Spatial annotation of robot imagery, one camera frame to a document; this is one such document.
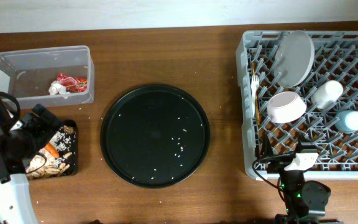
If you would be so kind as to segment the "white plastic fork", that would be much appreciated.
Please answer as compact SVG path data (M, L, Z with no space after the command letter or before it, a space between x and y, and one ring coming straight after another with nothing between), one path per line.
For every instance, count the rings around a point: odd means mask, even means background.
M259 76L255 73L252 74L252 80L251 80L251 106L252 106L252 117L255 116L255 101L257 96L257 90L259 88Z

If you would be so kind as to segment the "brown food lump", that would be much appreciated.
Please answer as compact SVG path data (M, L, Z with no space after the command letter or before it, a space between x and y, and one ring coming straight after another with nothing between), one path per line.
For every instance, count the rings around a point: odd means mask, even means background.
M63 132L64 132L65 134L72 135L72 134L75 134L75 128L74 128L74 127L71 127L71 126L64 125L64 126L63 126Z

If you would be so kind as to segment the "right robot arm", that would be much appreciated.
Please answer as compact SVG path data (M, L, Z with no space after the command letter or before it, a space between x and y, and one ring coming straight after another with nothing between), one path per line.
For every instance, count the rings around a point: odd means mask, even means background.
M314 180L306 181L304 173L312 168L318 157L317 147L308 142L303 135L298 136L294 151L274 154L270 140L264 136L260 158L256 164L267 164L267 172L277 173L276 184L280 198L286 207L285 214L277 214L274 223L319 223L326 214L326 205L331 189Z

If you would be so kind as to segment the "orange carrot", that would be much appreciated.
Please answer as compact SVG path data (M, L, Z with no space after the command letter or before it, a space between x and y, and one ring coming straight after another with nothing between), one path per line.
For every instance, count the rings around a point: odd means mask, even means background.
M55 147L54 147L52 144L47 143L44 148L45 148L45 150L46 150L47 152L49 152L54 158L57 159L57 158L60 157L59 152L55 149Z

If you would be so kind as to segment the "light blue cup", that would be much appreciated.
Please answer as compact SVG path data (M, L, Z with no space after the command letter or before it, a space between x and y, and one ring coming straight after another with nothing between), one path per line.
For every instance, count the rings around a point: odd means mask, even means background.
M358 111L342 111L336 115L339 121L335 124L338 131L349 134L358 131Z

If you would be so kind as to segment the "red snack wrapper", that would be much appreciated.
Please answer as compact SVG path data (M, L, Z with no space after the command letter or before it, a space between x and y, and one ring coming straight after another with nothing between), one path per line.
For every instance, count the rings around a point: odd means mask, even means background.
M66 87L70 93L82 93L87 90L88 80L86 78L72 77L59 73L57 82Z

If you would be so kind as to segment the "wooden chopstick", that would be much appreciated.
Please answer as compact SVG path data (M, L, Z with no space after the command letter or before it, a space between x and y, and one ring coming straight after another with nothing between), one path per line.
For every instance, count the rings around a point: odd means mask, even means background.
M256 66L255 62L252 62L251 65L252 65L252 74L253 73L256 74L256 72L255 72L255 66ZM255 116L254 116L254 118L256 119L257 122L259 122L260 119L259 119L259 109L258 109L258 105L257 105L257 96L256 96L255 105L256 105L256 107L255 107Z

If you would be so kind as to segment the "white cup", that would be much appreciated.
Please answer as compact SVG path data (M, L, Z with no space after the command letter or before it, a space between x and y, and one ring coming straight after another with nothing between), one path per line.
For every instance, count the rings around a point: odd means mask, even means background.
M320 86L311 96L311 102L319 109L327 108L343 93L343 86L336 80L330 80Z

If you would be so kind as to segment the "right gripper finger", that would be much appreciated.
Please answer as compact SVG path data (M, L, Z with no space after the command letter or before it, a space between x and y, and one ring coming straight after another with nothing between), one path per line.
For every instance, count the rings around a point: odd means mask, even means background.
M273 153L273 148L270 144L270 139L267 134L264 134L263 138L262 138L262 145L260 147L259 156L260 157L270 157L273 155L274 155L274 153Z
M307 141L303 134L298 135L298 143L295 148L296 153L315 153L316 146Z

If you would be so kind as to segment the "white tissue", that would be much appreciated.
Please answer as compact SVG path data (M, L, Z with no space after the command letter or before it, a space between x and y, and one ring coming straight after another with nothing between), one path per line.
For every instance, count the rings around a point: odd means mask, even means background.
M67 88L58 81L53 81L48 89L49 95L67 95Z

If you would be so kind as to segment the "grey plate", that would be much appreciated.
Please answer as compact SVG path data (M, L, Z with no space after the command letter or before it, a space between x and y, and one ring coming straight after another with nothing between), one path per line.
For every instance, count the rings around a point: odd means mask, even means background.
M314 62L314 44L311 37L303 31L289 33L282 41L276 52L278 60L274 68L274 77L284 88L297 86L309 75Z

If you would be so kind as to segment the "pink bowl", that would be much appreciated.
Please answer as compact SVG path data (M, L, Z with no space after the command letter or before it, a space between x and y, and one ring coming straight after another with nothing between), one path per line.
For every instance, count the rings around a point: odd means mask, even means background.
M300 118L306 111L306 103L294 91L284 91L271 97L267 114L273 123L289 123Z

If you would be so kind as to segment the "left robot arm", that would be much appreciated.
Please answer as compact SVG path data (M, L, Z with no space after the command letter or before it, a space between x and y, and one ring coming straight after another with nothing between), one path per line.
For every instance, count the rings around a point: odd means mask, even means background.
M46 146L62 125L40 104L21 116L18 100L0 92L0 223L37 223L24 160Z

